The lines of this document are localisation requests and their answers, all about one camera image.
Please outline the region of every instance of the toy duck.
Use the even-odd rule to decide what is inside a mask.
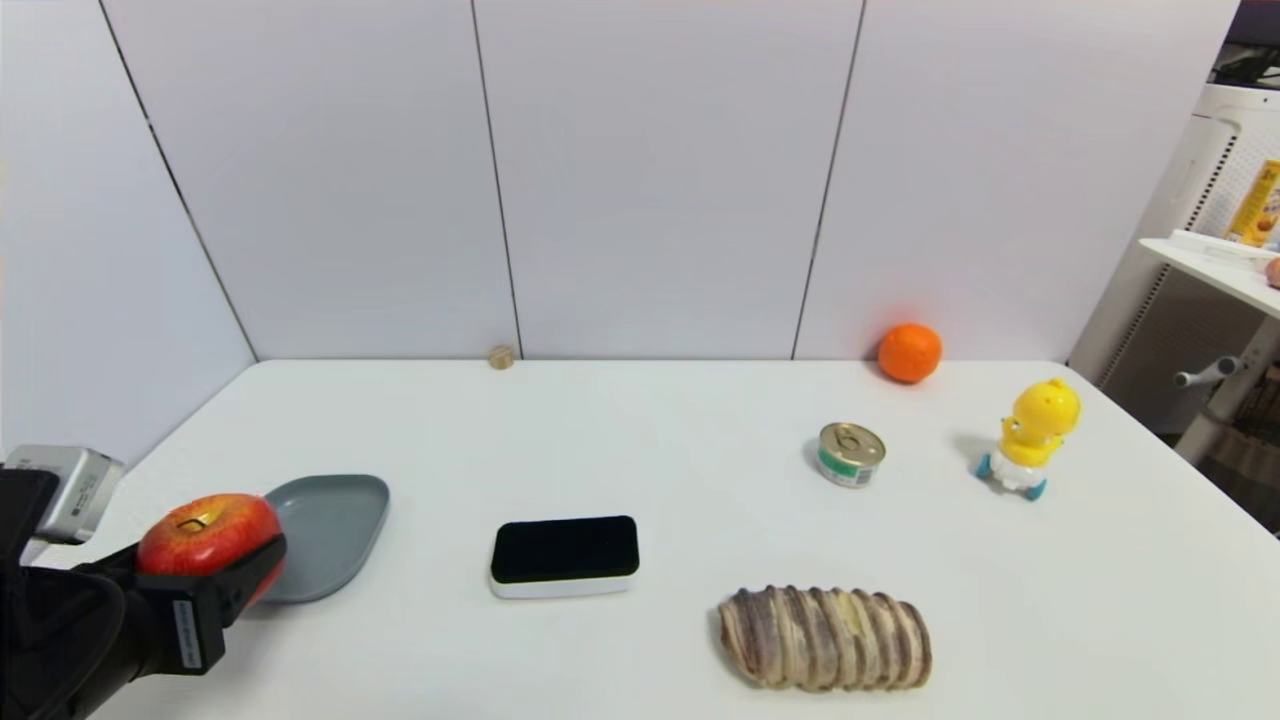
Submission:
[[[1027,500],[1039,500],[1048,484],[1044,466],[1079,419],[1080,398],[1061,378],[1033,384],[1014,401],[1014,414],[1001,421],[1000,445],[996,452],[982,456],[977,475]]]

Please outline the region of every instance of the small wooden object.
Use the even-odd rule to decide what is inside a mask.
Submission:
[[[506,370],[516,363],[516,354],[508,345],[499,345],[489,351],[489,366],[494,370]]]

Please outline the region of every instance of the can lid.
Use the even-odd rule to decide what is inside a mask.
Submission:
[[[861,425],[852,423],[832,423],[818,436],[827,465],[832,469],[855,469],[879,465],[884,459],[884,443],[881,438]]]

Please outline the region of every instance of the tin can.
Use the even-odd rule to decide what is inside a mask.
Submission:
[[[861,425],[832,423],[818,436],[818,469],[837,486],[865,486],[883,460],[884,442]]]

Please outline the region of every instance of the yellow box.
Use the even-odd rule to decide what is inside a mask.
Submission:
[[[1244,196],[1240,209],[1231,218],[1226,240],[1262,247],[1271,237],[1271,228],[1280,219],[1280,160],[1267,160]]]

